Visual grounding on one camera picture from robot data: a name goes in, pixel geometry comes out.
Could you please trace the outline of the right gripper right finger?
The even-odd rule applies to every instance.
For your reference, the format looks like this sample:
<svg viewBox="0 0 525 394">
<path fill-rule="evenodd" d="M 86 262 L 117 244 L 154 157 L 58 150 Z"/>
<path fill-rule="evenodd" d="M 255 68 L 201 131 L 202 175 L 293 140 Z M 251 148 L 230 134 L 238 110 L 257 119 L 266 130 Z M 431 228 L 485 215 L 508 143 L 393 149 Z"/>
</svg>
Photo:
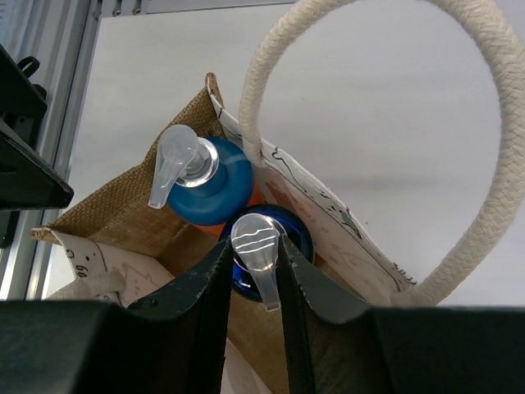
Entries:
<svg viewBox="0 0 525 394">
<path fill-rule="evenodd" d="M 279 242 L 293 393 L 521 393 L 524 311 L 371 305 Z"/>
</svg>

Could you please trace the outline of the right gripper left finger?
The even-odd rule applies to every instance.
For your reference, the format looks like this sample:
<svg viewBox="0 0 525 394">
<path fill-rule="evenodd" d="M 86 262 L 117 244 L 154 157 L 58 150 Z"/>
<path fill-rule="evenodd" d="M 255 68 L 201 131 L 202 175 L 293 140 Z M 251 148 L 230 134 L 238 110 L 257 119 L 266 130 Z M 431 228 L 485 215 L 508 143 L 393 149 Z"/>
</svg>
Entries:
<svg viewBox="0 0 525 394">
<path fill-rule="evenodd" d="M 4 393 L 217 393 L 232 247 L 218 242 L 128 308 L 103 301 L 4 301 Z"/>
</svg>

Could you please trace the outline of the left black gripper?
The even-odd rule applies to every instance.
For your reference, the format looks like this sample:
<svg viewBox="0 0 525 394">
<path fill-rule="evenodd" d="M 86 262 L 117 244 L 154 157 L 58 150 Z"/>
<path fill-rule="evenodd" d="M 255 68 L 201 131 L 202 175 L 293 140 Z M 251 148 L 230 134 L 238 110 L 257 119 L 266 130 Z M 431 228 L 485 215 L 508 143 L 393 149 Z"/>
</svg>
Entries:
<svg viewBox="0 0 525 394">
<path fill-rule="evenodd" d="M 47 91 L 30 82 L 36 57 L 15 62 L 1 49 L 1 247 L 14 240 L 19 212 L 65 208 L 73 189 L 36 152 Z"/>
</svg>

